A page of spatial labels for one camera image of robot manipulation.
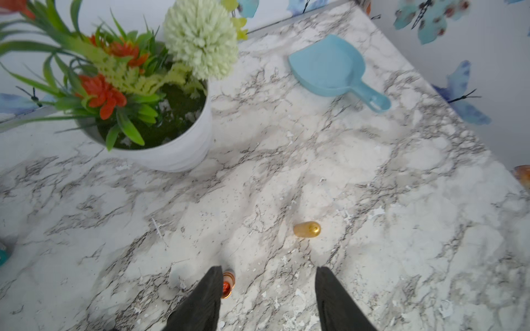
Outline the black lipstick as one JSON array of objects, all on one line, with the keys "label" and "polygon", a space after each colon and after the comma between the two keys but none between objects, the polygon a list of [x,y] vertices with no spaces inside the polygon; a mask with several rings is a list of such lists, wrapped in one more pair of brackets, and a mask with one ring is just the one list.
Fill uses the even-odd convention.
[{"label": "black lipstick", "polygon": [[231,296],[235,283],[235,273],[231,269],[225,270],[223,272],[222,299],[227,299]]}]

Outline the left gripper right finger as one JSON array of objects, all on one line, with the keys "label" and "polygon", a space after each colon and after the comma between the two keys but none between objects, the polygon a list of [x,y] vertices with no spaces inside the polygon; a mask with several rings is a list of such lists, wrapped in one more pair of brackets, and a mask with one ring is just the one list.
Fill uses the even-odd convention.
[{"label": "left gripper right finger", "polygon": [[315,290],[321,330],[377,330],[328,267],[317,267]]}]

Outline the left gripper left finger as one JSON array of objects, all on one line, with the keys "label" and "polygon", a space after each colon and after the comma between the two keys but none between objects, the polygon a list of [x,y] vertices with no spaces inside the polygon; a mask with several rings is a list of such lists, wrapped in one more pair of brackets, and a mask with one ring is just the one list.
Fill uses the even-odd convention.
[{"label": "left gripper left finger", "polygon": [[197,284],[193,292],[170,314],[163,331],[216,330],[222,291],[222,267],[213,266]]}]

